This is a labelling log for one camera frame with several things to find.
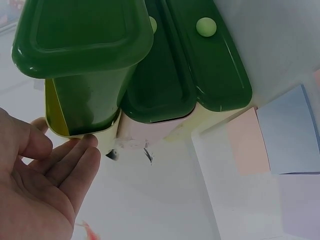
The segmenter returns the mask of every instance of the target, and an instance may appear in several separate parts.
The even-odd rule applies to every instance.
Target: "green lid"
[[[168,6],[186,54],[197,89],[198,102],[221,112],[243,108],[252,88],[232,37],[212,0],[160,0]],[[216,33],[197,32],[197,22],[210,18]]]
[[[133,66],[152,44],[144,0],[27,0],[12,58],[24,74],[54,79]]]
[[[149,55],[137,66],[121,102],[123,112],[141,123],[188,115],[197,103],[189,66],[168,8],[146,0],[157,23]]]

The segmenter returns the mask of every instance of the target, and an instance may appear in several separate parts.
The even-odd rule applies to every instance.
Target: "white wall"
[[[0,107],[29,122],[44,115],[44,93],[13,65],[13,37],[0,36]],[[102,240],[219,240],[199,164],[185,143],[161,142],[152,152],[152,166],[142,150],[121,151],[117,162],[103,158],[77,222],[87,221]],[[73,239],[85,239],[81,227]]]
[[[320,93],[319,0],[215,0],[263,106],[303,83],[318,126]],[[193,133],[222,240],[300,240],[283,232],[277,176],[240,176],[224,123]]]

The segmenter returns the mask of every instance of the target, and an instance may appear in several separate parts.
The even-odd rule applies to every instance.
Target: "pink paper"
[[[164,139],[186,118],[146,124],[134,121],[122,114],[117,138],[128,141],[128,143],[122,144],[125,149],[143,149]]]
[[[265,142],[255,108],[226,125],[237,170],[241,175],[270,171]]]
[[[320,89],[320,69],[314,72],[315,83]]]
[[[277,176],[282,225],[285,233],[309,240],[320,239],[320,175]]]

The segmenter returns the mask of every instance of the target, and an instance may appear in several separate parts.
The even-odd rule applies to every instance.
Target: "plastic storage bin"
[[[28,0],[12,59],[22,73],[51,81],[46,99],[56,107],[46,110],[48,124],[68,137],[112,126],[152,45],[144,0]]]

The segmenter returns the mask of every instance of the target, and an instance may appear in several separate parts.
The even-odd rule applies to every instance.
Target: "hand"
[[[0,239],[69,240],[101,154],[87,135],[53,149],[44,118],[32,124],[0,108]],[[22,157],[35,159],[29,165]]]

